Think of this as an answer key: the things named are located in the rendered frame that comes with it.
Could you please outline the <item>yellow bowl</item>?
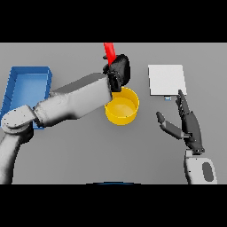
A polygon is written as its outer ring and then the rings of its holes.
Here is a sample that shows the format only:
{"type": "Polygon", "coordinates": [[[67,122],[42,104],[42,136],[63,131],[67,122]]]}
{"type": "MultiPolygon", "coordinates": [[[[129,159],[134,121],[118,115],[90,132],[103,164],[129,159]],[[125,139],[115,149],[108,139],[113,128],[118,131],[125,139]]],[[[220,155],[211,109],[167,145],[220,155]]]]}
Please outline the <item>yellow bowl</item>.
{"type": "Polygon", "coordinates": [[[140,105],[136,92],[122,87],[121,92],[113,92],[112,96],[113,100],[105,105],[106,118],[118,126],[133,122],[140,105]]]}

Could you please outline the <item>red beaker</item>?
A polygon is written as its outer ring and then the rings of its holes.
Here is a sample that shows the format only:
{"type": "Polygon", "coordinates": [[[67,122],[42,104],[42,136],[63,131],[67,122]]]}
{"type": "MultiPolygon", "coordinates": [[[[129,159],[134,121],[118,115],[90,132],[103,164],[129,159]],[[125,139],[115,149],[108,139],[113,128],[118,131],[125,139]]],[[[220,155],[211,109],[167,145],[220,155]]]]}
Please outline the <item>red beaker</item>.
{"type": "Polygon", "coordinates": [[[116,59],[114,45],[112,43],[104,43],[108,65],[111,65],[116,59]]]}

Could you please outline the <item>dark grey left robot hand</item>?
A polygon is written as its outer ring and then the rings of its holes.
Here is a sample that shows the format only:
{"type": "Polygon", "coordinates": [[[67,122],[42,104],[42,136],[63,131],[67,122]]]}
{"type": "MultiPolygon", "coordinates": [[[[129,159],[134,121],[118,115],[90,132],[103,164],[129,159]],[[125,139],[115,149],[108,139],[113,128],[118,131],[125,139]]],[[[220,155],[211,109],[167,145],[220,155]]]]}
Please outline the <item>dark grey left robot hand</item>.
{"type": "Polygon", "coordinates": [[[117,55],[111,65],[103,67],[103,73],[108,75],[111,91],[120,92],[130,80],[129,58],[124,54],[117,55]]]}

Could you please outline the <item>flat pale square scale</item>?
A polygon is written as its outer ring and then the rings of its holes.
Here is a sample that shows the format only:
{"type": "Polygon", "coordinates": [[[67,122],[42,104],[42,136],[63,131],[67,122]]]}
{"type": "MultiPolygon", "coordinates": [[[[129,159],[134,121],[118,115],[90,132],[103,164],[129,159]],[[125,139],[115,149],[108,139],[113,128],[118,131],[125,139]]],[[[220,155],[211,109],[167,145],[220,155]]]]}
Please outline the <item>flat pale square scale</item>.
{"type": "Polygon", "coordinates": [[[148,77],[151,96],[177,96],[179,90],[187,95],[182,65],[149,65],[148,77]]]}

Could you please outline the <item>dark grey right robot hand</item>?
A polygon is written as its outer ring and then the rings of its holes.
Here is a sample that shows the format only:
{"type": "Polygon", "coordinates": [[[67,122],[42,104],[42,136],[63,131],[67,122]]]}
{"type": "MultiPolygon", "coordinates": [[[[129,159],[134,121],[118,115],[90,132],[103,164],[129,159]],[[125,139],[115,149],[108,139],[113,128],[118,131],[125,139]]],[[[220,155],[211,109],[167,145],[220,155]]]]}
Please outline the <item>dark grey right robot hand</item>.
{"type": "Polygon", "coordinates": [[[176,104],[181,119],[182,128],[167,121],[162,113],[157,112],[157,120],[160,128],[176,139],[183,139],[185,145],[192,150],[193,154],[200,155],[205,152],[202,145],[202,137],[199,122],[193,111],[189,109],[185,95],[181,90],[176,96],[176,104]]]}

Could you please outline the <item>blue tray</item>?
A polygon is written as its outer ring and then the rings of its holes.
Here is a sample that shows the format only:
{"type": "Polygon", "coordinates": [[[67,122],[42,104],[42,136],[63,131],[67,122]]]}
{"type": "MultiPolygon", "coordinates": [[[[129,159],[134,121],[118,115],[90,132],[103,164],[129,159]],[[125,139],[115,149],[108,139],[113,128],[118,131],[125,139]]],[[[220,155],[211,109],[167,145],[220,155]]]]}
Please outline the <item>blue tray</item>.
{"type": "Polygon", "coordinates": [[[5,133],[19,134],[30,125],[41,128],[34,107],[49,97],[51,78],[49,67],[11,67],[0,110],[5,133]]]}

